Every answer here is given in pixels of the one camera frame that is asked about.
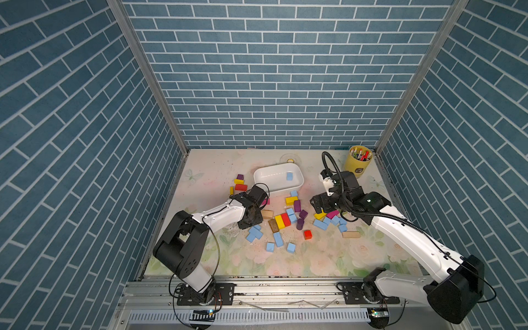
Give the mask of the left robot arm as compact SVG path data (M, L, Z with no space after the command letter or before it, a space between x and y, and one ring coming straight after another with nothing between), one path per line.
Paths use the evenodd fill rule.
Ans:
M153 256L187 284L201 303L208 302L216 286L214 276L201 264L208 236L232 224L241 230L261 224L261 211L269 195L268 186L258 183L210 210L176 213L155 244Z

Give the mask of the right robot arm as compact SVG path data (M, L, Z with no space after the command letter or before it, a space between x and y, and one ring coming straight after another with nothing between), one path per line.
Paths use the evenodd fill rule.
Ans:
M380 303L397 297L429 305L444 320L460 324L483 302L485 265L474 255L463 257L406 220L391 202L377 192L363 192L354 174L323 170L325 192L310 203L317 213L345 211L384 233L426 270L425 276L397 274L376 268L364 277L367 301Z

